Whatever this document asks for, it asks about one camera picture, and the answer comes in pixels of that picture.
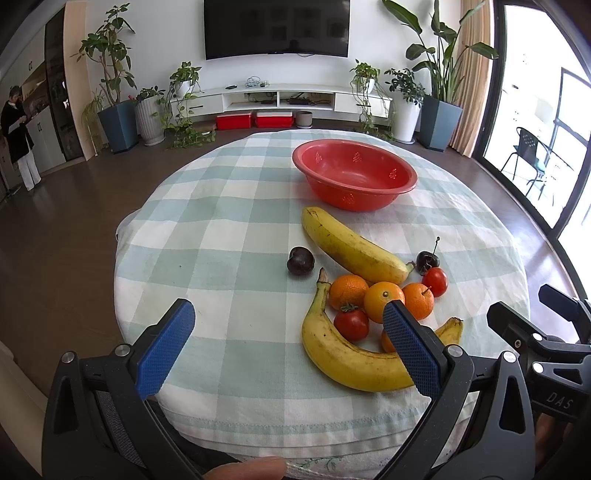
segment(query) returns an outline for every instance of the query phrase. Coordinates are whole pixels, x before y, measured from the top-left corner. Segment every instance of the tablecloth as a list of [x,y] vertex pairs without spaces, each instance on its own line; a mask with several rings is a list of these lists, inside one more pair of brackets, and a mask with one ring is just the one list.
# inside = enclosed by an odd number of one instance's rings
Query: tablecloth
[[[390,150],[417,171],[417,187],[376,212],[330,207],[293,165],[298,145],[345,138]],[[449,277],[426,323],[465,321],[461,346],[497,357],[508,349],[486,311],[504,301],[529,317],[525,271],[514,240],[477,195],[448,172],[389,143],[329,130],[259,133],[219,147],[167,178],[118,235],[115,310],[132,343],[176,298],[196,327],[158,401],[186,438],[237,458],[281,455],[300,477],[369,478],[392,456],[429,399],[414,387],[351,390],[324,376],[301,344],[301,322],[320,267],[345,271],[306,237],[301,210],[319,205],[370,241],[413,260],[432,249]],[[292,247],[316,257],[305,278],[288,275]],[[419,281],[412,273],[408,281]],[[364,345],[378,349],[379,326]],[[452,451],[475,401],[466,402]]]

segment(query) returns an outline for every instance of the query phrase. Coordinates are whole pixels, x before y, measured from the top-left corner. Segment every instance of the black outdoor chair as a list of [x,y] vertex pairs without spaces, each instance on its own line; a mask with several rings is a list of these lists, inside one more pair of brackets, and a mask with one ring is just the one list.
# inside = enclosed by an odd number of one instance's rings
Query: black outdoor chair
[[527,190],[525,196],[527,197],[530,194],[534,183],[537,181],[543,182],[542,188],[540,189],[540,195],[538,196],[538,200],[542,197],[542,193],[544,193],[544,187],[546,186],[546,168],[547,165],[544,160],[540,160],[537,157],[538,152],[538,144],[542,145],[546,150],[547,156],[551,156],[552,154],[556,155],[568,168],[573,170],[568,163],[566,163],[557,153],[555,153],[548,145],[542,142],[538,137],[536,137],[532,132],[526,130],[523,127],[517,127],[517,134],[519,135],[519,145],[514,145],[515,151],[509,155],[507,161],[501,168],[501,171],[505,170],[505,167],[509,163],[509,160],[513,155],[517,155],[515,159],[515,168],[513,169],[513,178],[512,181],[515,180],[515,176],[517,175],[517,162],[519,162],[519,158],[523,158],[529,165],[534,167],[535,169],[535,178],[529,180],[527,185],[530,185],[530,188]]

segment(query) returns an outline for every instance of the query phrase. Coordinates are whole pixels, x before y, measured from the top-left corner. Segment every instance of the blue planter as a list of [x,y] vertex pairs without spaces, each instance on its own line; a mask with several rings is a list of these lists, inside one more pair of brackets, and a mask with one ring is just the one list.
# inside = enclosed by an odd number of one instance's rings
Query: blue planter
[[419,143],[429,150],[444,151],[452,139],[461,114],[462,108],[425,95]]
[[100,124],[113,153],[129,150],[137,145],[138,127],[135,124],[135,102],[126,100],[99,112]]

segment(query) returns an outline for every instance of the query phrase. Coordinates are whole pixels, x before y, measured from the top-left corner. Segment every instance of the red plastic basin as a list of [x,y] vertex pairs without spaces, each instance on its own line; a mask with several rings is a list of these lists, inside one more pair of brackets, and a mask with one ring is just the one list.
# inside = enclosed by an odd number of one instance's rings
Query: red plastic basin
[[417,173],[402,158],[361,142],[314,140],[297,147],[291,158],[312,191],[343,210],[378,210],[417,185]]

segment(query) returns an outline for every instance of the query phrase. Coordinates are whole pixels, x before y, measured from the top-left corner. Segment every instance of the black hair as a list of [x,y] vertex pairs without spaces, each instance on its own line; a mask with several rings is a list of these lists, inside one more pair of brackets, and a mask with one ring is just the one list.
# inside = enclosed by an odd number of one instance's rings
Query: black hair
[[12,98],[15,95],[20,95],[22,92],[21,88],[18,85],[15,85],[14,87],[10,88],[10,95],[9,97]]

